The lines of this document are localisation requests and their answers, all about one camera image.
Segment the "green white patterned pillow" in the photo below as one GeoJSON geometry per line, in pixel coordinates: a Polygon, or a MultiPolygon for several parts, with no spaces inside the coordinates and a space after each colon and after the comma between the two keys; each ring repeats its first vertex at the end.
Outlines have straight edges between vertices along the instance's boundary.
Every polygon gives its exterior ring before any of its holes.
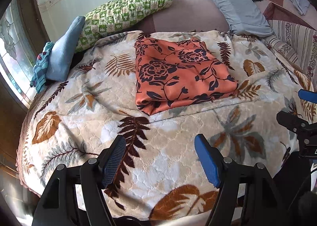
{"type": "Polygon", "coordinates": [[[85,15],[75,51],[92,47],[99,39],[128,29],[145,17],[172,5],[173,0],[112,0],[85,15]]]}

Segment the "leaf pattern fleece blanket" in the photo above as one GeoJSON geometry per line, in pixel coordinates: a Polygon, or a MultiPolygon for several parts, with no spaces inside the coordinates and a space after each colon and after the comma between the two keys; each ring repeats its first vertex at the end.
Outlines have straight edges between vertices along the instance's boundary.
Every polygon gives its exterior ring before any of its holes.
{"type": "Polygon", "coordinates": [[[275,175],[299,149],[295,134],[277,123],[276,114],[316,121],[316,105],[301,100],[300,89],[315,87],[300,68],[254,36],[134,31],[100,39],[64,82],[35,96],[20,133],[20,183],[41,195],[59,164],[80,166],[122,135],[126,151],[104,190],[114,217],[165,221],[208,212],[218,191],[198,160],[195,136],[203,134],[239,164],[262,162],[275,175]],[[140,37],[199,39],[238,82],[235,93],[154,115],[141,112],[135,103],[134,47],[140,37]]]}

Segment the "maroon pink bedding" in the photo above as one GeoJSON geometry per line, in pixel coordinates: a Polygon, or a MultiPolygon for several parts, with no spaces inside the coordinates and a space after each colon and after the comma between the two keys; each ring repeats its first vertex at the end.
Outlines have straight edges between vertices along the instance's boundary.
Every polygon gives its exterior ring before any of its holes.
{"type": "Polygon", "coordinates": [[[305,15],[300,15],[291,0],[262,0],[255,2],[267,20],[296,23],[316,30],[316,9],[309,4],[305,15]]]}

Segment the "grey blue ruffled pillow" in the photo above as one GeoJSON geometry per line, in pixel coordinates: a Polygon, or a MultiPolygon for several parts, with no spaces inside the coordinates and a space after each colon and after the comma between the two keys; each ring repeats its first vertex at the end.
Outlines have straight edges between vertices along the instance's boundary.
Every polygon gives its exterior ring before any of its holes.
{"type": "Polygon", "coordinates": [[[260,38],[273,34],[265,16],[252,0],[212,0],[224,15],[229,31],[260,38]]]}

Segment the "teal striped garment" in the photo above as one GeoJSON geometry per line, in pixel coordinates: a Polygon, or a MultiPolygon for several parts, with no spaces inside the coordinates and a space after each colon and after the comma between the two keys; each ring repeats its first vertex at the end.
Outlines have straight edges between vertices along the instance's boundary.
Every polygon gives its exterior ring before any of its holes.
{"type": "Polygon", "coordinates": [[[33,77],[30,86],[34,87],[37,93],[45,89],[46,72],[49,64],[49,56],[52,53],[53,42],[47,42],[40,54],[36,58],[36,64],[33,67],[33,77]]]}

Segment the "small grey white cloth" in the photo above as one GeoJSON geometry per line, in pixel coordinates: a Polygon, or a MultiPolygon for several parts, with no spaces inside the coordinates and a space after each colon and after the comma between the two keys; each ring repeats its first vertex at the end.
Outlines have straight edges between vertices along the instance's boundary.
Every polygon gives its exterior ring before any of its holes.
{"type": "Polygon", "coordinates": [[[300,15],[306,15],[309,7],[309,0],[290,0],[300,15]]]}

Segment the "orange floral blouse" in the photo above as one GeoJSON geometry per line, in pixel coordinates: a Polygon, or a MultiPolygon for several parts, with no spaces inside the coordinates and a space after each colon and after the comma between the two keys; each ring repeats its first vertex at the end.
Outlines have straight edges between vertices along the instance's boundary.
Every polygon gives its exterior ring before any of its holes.
{"type": "Polygon", "coordinates": [[[226,98],[238,87],[227,66],[195,37],[180,42],[140,37],[134,47],[135,103],[147,115],[226,98]]]}

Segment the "blue folded cloth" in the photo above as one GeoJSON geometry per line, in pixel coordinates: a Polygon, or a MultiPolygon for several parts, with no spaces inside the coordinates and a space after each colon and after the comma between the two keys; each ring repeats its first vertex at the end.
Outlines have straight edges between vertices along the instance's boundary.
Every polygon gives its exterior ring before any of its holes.
{"type": "Polygon", "coordinates": [[[76,17],[65,34],[58,39],[49,55],[46,78],[64,81],[68,77],[79,36],[85,23],[84,16],[76,17]]]}

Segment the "mauve quilted bed sheet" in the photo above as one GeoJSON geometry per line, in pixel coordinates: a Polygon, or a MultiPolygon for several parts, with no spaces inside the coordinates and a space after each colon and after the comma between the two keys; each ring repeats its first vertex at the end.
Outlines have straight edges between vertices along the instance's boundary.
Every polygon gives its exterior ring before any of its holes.
{"type": "Polygon", "coordinates": [[[173,0],[170,7],[148,15],[130,30],[155,32],[226,32],[229,25],[212,0],[173,0]]]}

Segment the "window with patterned glass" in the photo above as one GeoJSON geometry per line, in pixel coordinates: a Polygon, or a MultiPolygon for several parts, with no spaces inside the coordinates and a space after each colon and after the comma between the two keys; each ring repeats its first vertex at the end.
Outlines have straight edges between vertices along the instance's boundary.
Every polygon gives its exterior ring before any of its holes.
{"type": "Polygon", "coordinates": [[[18,2],[11,0],[1,18],[1,75],[26,108],[36,95],[30,86],[34,65],[34,51],[23,29],[18,2]]]}

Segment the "striped floral quilt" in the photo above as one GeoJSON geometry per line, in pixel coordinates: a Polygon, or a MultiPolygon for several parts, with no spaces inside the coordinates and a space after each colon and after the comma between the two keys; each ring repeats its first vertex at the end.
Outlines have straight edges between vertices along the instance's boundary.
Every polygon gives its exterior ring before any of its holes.
{"type": "Polygon", "coordinates": [[[281,20],[268,23],[273,35],[264,39],[265,44],[300,68],[316,87],[316,30],[281,20]]]}

